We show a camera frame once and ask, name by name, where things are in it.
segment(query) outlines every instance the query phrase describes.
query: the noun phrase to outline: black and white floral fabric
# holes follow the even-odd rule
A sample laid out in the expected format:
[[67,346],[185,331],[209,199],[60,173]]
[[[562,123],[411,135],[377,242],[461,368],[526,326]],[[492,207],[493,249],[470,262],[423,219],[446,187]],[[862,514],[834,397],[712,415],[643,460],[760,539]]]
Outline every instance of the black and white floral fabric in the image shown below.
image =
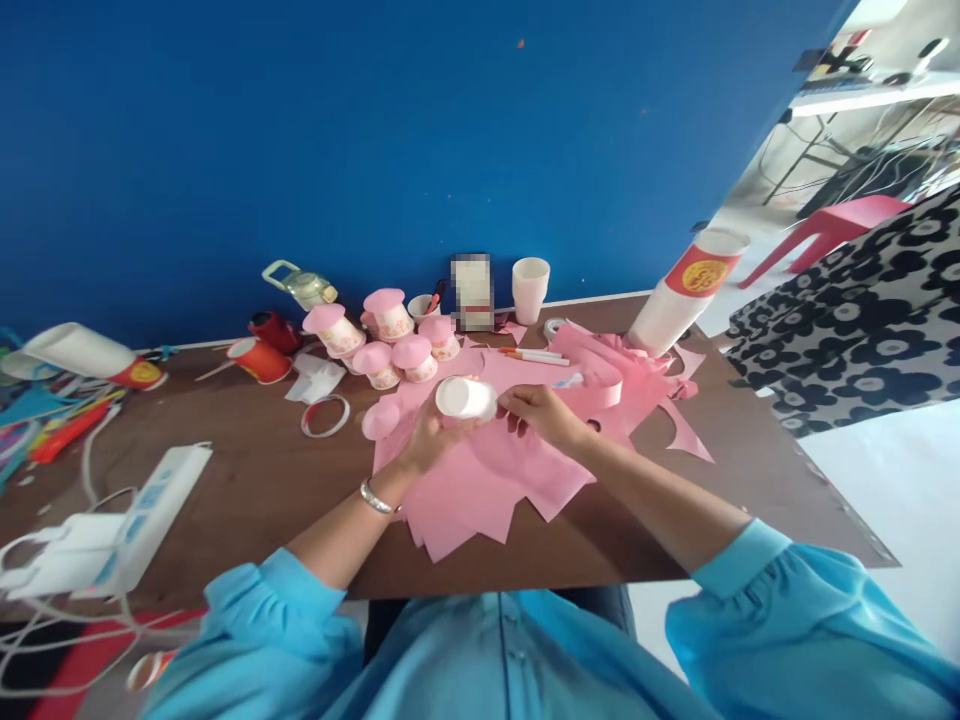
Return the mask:
[[960,187],[730,318],[727,358],[797,437],[960,397]]

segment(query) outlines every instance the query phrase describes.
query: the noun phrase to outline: light blue shirt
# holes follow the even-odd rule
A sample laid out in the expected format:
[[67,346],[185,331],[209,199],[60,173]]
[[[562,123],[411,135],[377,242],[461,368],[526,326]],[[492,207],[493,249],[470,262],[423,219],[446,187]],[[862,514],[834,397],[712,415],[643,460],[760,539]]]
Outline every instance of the light blue shirt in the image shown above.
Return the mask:
[[199,639],[145,717],[953,718],[960,670],[855,558],[755,520],[694,575],[667,637],[686,685],[550,592],[410,602],[363,667],[360,628],[286,550],[207,588]]

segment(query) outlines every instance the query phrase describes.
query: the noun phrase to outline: silver bracelet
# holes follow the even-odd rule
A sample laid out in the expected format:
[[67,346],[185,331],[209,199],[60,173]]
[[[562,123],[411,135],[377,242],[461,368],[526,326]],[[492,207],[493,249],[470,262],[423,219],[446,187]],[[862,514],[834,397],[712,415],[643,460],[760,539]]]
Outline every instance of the silver bracelet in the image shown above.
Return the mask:
[[370,489],[370,478],[367,478],[362,483],[360,483],[360,497],[363,498],[364,502],[367,503],[370,507],[376,510],[379,513],[384,515],[392,515],[396,512],[392,507],[387,505],[383,500],[378,498],[373,494],[373,490]]

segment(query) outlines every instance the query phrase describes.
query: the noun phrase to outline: wooden table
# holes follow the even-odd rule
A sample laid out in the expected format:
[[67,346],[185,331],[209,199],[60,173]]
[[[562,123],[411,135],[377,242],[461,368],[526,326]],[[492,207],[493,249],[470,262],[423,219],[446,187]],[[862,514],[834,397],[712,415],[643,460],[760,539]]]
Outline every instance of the wooden table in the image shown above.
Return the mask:
[[[546,308],[541,320],[569,317],[595,332],[623,332],[644,297]],[[474,335],[509,345],[510,335]],[[538,326],[525,347],[542,347]],[[707,354],[694,379],[700,392],[678,407],[716,459],[711,465],[666,450],[673,425],[657,409],[633,435],[637,449],[726,500],[745,507],[802,542],[844,550],[868,567],[895,565],[882,543],[771,415],[767,401],[735,388],[736,371],[696,328],[684,347]],[[209,380],[193,378],[219,364],[222,352],[183,351],[168,363],[170,380],[128,401],[98,437],[93,476],[101,497],[141,485],[167,448],[212,441],[214,455],[187,499],[139,587],[135,610],[200,607],[203,587],[221,572],[260,562],[356,490],[369,475],[373,443],[360,432],[363,411],[379,393],[364,377],[347,375],[338,392],[353,414],[337,435],[304,437],[304,406],[283,399],[292,376],[273,386],[253,383],[239,368]],[[321,428],[339,406],[322,407]],[[79,444],[56,464],[33,471],[36,480],[11,481],[0,499],[0,543],[62,521],[86,507],[77,481]],[[118,499],[117,510],[127,500]],[[37,517],[47,504],[50,510]],[[476,593],[538,587],[670,580],[680,569],[602,484],[584,488],[552,523],[524,500],[509,541],[476,536],[434,565],[403,523],[391,526],[353,586],[353,598]]]

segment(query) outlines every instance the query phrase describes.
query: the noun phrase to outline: plastic stool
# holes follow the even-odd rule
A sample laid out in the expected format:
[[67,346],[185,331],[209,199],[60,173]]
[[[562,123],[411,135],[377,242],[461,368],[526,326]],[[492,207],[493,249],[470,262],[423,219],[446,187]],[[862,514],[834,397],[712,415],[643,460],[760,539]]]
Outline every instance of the plastic stool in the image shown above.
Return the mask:
[[787,268],[787,272],[800,273],[821,258],[826,257],[843,243],[853,240],[868,230],[872,230],[887,218],[899,215],[911,207],[886,195],[869,195],[850,202],[833,205],[817,210],[796,230],[780,243],[776,250],[750,273],[750,276],[737,285],[743,290],[756,282],[757,278],[780,262],[784,256],[811,235],[818,235],[810,247],[803,251]]

